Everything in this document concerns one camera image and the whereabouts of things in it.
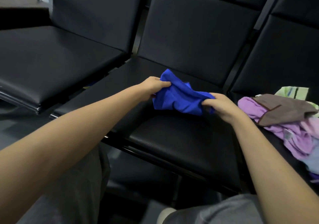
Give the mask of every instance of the light blue cloth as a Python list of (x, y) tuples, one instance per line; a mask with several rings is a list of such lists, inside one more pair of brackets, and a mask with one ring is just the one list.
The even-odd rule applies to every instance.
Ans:
[(312, 141), (315, 148), (307, 158), (302, 159), (301, 161), (307, 165), (310, 172), (319, 175), (319, 139), (312, 137)]
[(189, 83), (182, 82), (169, 69), (161, 75), (161, 81), (170, 81), (172, 85), (162, 88), (153, 99), (156, 110), (177, 110), (197, 116), (203, 114), (202, 102), (206, 99), (215, 99), (210, 93), (194, 91)]

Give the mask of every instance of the white shoe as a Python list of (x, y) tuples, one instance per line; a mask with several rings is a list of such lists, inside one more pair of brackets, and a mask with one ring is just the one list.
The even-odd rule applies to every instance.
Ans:
[(174, 208), (170, 208), (170, 207), (162, 210), (162, 212), (159, 214), (159, 217), (157, 218), (156, 224), (163, 224), (164, 220), (168, 217), (168, 215), (175, 211), (176, 210)]

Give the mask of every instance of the forearm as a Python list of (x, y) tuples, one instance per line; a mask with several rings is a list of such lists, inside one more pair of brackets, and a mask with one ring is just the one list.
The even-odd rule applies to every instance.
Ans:
[(319, 198), (246, 115), (233, 128), (269, 223), (319, 223)]
[(70, 112), (0, 151), (0, 220), (15, 223), (43, 188), (81, 160), (140, 102), (140, 88)]

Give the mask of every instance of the chair backrest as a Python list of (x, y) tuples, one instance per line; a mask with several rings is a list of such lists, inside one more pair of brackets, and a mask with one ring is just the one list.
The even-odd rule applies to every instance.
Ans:
[(309, 87), (319, 104), (319, 0), (278, 0), (231, 92), (276, 93)]
[(265, 1), (152, 0), (138, 56), (222, 86)]
[(130, 52), (141, 0), (53, 0), (55, 26)]

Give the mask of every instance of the chair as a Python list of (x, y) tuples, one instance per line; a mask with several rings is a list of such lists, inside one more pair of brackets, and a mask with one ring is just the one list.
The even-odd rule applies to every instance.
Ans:
[[(308, 101), (319, 104), (319, 0), (278, 0), (229, 96), (275, 94), (282, 86), (309, 87)], [(285, 160), (310, 183), (305, 165), (295, 159), (283, 141), (260, 128)]]
[[(222, 88), (266, 0), (152, 0), (138, 49), (122, 67), (54, 111), (59, 117), (109, 97), (167, 68), (200, 91)], [(139, 104), (107, 144), (227, 195), (241, 190), (233, 131), (216, 116), (155, 111)]]
[(54, 0), (52, 26), (0, 31), (0, 99), (40, 113), (121, 65), (140, 1)]

